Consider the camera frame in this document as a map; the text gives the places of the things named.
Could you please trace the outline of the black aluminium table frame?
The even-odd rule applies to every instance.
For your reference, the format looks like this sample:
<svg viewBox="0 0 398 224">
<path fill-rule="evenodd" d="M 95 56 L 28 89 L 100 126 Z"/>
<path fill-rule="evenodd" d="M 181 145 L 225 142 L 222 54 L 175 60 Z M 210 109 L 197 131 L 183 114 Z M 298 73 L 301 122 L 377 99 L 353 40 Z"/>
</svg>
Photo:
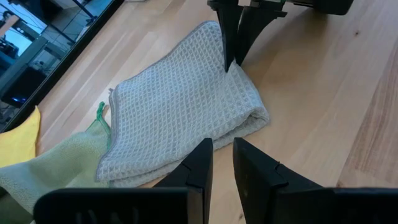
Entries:
<svg viewBox="0 0 398 224">
<path fill-rule="evenodd" d="M 124 0 L 0 0 L 0 133 L 21 124 Z"/>
</svg>

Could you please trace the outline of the yellow microfiber towel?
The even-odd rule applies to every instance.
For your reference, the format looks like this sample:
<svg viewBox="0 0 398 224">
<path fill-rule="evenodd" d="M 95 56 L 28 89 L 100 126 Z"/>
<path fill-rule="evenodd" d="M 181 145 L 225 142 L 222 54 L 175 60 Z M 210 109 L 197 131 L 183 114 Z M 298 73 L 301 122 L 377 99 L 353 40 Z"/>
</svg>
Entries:
<svg viewBox="0 0 398 224">
<path fill-rule="evenodd" d="M 0 134 L 0 168 L 35 157 L 41 114 L 37 106 L 18 127 Z"/>
</svg>

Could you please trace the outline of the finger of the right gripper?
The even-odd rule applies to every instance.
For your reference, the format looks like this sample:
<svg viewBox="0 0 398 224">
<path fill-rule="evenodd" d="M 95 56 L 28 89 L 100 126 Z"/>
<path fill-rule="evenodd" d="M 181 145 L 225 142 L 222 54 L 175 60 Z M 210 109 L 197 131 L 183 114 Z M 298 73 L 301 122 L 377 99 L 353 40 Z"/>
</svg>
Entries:
<svg viewBox="0 0 398 224">
<path fill-rule="evenodd" d="M 235 58 L 238 25 L 243 11 L 238 2 L 238 0 L 207 0 L 207 5 L 217 13 L 220 24 L 225 72 L 228 72 Z"/>
<path fill-rule="evenodd" d="M 242 65 L 262 30 L 273 20 L 287 15 L 282 10 L 284 4 L 285 0 L 251 0 L 249 6 L 243 7 L 235 50 L 235 59 L 238 65 Z"/>
</svg>

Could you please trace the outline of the grey waffle microfiber towel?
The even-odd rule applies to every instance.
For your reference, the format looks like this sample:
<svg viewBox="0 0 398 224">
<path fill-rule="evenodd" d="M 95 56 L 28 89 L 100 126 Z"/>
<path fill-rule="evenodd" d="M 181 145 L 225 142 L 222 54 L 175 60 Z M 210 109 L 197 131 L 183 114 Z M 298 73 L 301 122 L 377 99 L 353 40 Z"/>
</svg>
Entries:
<svg viewBox="0 0 398 224">
<path fill-rule="evenodd" d="M 242 68 L 224 69 L 221 29 L 206 21 L 109 94 L 111 142 L 96 180 L 136 187 L 172 172 L 202 140 L 214 149 L 270 117 Z"/>
</svg>

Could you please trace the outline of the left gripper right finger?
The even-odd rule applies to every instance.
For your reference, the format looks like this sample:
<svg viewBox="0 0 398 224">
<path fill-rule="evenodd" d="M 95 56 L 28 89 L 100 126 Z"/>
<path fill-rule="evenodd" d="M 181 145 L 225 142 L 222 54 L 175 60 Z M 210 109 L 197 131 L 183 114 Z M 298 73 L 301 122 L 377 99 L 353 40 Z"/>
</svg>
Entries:
<svg viewBox="0 0 398 224">
<path fill-rule="evenodd" d="M 243 138 L 233 165 L 246 224 L 398 224 L 398 188 L 323 187 Z"/>
</svg>

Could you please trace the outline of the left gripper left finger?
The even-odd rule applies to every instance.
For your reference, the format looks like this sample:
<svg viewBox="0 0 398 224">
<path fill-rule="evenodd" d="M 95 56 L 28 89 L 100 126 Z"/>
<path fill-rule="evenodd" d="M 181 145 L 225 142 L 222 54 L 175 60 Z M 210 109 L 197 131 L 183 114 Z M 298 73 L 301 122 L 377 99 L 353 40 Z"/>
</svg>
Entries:
<svg viewBox="0 0 398 224">
<path fill-rule="evenodd" d="M 151 188 L 67 188 L 34 205 L 36 224 L 208 224 L 213 142 L 205 138 Z"/>
</svg>

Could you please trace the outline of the pale green teal-edged towel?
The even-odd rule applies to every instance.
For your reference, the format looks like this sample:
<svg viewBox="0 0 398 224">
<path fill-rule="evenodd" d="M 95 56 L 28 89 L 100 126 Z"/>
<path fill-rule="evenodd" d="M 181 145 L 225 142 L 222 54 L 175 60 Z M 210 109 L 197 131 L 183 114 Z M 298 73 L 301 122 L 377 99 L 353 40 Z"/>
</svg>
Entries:
<svg viewBox="0 0 398 224">
<path fill-rule="evenodd" d="M 38 199 L 57 189 L 108 188 L 96 181 L 96 169 L 110 144 L 110 127 L 101 102 L 96 118 L 82 132 L 26 162 L 0 168 L 0 224 L 35 224 Z"/>
</svg>

